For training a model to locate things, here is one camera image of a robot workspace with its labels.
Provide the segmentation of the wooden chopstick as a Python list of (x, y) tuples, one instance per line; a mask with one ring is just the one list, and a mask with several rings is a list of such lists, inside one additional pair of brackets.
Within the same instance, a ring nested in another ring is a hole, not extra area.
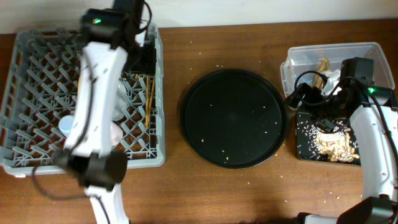
[(149, 126), (150, 126), (150, 115), (151, 115), (152, 102), (154, 99), (154, 95), (155, 95), (155, 78), (153, 79), (153, 82), (152, 82), (150, 95), (147, 97), (147, 99), (149, 101), (147, 103), (146, 129), (149, 129)]
[(146, 120), (145, 120), (145, 127), (146, 129), (149, 128), (149, 97), (150, 97), (150, 77), (149, 74), (146, 75)]

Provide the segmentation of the white tissue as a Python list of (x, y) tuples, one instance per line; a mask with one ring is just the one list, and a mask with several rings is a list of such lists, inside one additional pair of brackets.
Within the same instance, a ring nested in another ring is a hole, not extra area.
[(335, 86), (337, 86), (337, 84), (339, 83), (341, 71), (338, 69), (336, 69), (334, 71), (327, 70), (325, 72), (322, 72), (322, 74), (324, 74), (328, 77), (326, 85), (323, 87), (322, 95), (328, 96), (332, 92), (332, 90), (335, 88)]

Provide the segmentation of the grey plate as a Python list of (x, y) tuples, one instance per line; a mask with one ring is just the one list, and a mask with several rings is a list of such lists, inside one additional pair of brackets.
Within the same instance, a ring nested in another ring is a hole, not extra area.
[(127, 101), (125, 99), (125, 96), (127, 95), (126, 93), (126, 87), (123, 83), (123, 81), (118, 82), (118, 89), (116, 92), (116, 101), (115, 101), (115, 108), (113, 110), (113, 115), (112, 115), (112, 120), (113, 121), (119, 121), (124, 117), (123, 114), (123, 109), (127, 109)]

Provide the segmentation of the pink cup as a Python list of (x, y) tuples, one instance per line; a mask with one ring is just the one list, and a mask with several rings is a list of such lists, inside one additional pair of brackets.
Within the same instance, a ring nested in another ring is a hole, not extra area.
[(123, 130), (121, 129), (121, 127), (119, 125), (117, 125), (113, 121), (111, 122), (111, 126), (110, 126), (110, 134), (111, 134), (111, 145), (112, 146), (117, 146), (123, 139)]

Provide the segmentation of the blue cup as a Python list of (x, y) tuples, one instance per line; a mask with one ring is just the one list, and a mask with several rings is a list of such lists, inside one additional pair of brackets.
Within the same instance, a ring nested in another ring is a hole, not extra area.
[(69, 137), (70, 135), (73, 122), (74, 122), (74, 116), (72, 115), (66, 115), (62, 117), (58, 122), (58, 128), (66, 138)]

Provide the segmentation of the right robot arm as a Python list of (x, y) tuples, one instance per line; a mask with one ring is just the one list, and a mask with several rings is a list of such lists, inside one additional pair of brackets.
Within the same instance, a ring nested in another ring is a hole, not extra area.
[(363, 200), (338, 217), (300, 212), (294, 223), (397, 223), (397, 100), (393, 89), (377, 86), (374, 62), (354, 57), (341, 64), (339, 82), (328, 95), (298, 80), (286, 98), (305, 108), (326, 133), (335, 119), (354, 131), (363, 170)]

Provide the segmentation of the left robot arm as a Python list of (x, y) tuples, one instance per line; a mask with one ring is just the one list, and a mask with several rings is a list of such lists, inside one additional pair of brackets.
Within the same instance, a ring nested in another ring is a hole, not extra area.
[(64, 148), (52, 154), (52, 162), (77, 176), (85, 188), (98, 223), (129, 223), (124, 211), (121, 182), (127, 171), (127, 155), (113, 152), (111, 117), (119, 78), (124, 71), (156, 75), (155, 47), (140, 45), (146, 1), (115, 1), (110, 9), (89, 9), (81, 18), (80, 81), (73, 126)]

